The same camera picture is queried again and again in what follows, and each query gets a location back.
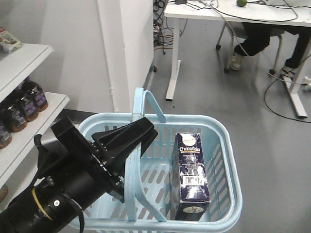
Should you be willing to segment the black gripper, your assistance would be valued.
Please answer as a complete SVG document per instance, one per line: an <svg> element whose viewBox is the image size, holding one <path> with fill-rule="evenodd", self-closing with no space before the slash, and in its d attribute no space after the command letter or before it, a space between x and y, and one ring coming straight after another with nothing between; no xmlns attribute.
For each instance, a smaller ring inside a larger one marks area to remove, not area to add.
<svg viewBox="0 0 311 233"><path fill-rule="evenodd" d="M47 198L68 198L86 209L104 193L124 201L125 161L139 145L140 156L154 141L158 132L154 124L143 117L120 128L94 133L93 143L87 141L69 118L52 126L57 141L64 147L62 154L48 150L41 135L34 137L38 149L36 186Z"/></svg>

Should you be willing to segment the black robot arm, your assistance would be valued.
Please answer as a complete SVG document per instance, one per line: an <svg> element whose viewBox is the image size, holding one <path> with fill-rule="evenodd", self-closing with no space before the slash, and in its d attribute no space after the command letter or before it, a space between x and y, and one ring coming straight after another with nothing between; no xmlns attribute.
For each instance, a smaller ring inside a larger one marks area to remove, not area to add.
<svg viewBox="0 0 311 233"><path fill-rule="evenodd" d="M74 218L84 229L83 211L104 193L124 200L125 161L136 146L147 150L157 136L146 118L92 135L87 141L69 118L52 126L65 150L46 149L41 135L37 172L29 186L1 212L3 233L57 233Z"/></svg>

